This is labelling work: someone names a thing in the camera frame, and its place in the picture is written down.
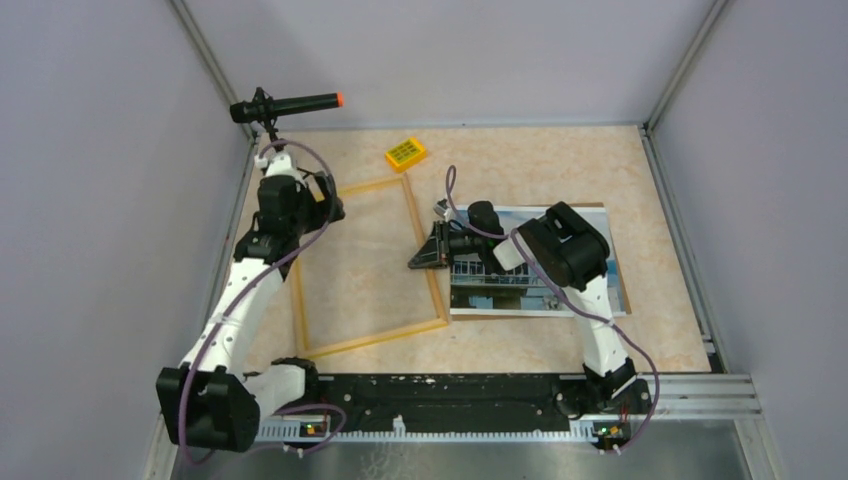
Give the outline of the wooden yellow picture frame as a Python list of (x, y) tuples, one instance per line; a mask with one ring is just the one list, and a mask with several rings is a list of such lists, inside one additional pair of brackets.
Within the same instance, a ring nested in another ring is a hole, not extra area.
[(447, 326), (443, 257), (404, 174), (341, 188), (344, 219), (289, 276), (297, 347), (319, 358)]

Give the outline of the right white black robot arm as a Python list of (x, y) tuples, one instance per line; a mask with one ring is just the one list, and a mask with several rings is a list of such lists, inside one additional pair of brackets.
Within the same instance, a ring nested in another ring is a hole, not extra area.
[(630, 352), (635, 344), (616, 323), (608, 294), (611, 247), (572, 207), (556, 203), (509, 230), (488, 201), (470, 204), (464, 217), (433, 222), (436, 265), (473, 254), (487, 274), (531, 270), (573, 312), (582, 340), (586, 397), (600, 412), (624, 404), (637, 383)]

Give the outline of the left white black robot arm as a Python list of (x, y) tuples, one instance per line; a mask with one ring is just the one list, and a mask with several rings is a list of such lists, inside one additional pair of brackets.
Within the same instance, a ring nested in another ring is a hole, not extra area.
[(242, 370), (249, 347), (273, 295), (287, 278), (294, 281), (294, 315), (300, 322), (296, 338), (306, 342), (308, 319), (300, 291), (298, 256), (328, 226), (344, 216), (345, 195), (379, 190), (398, 183), (404, 190), (417, 242), (424, 241), (421, 221), (406, 175), (357, 184), (336, 192), (328, 174), (317, 182), (323, 200), (318, 201), (305, 182), (294, 175), (263, 179), (258, 195), (280, 194), (282, 214), (274, 222), (254, 220), (250, 231), (238, 241), (230, 273), (213, 315), (192, 349), (177, 368), (164, 368), (156, 391), (169, 438), (181, 450), (207, 448), (245, 452), (255, 442), (260, 423), (286, 405), (308, 413), (319, 404), (320, 386), (309, 379), (311, 358), (351, 351), (390, 340), (444, 328), (448, 313), (434, 274), (427, 274), (436, 317), (373, 335), (303, 348), (303, 358), (274, 362), (268, 373), (246, 376)]

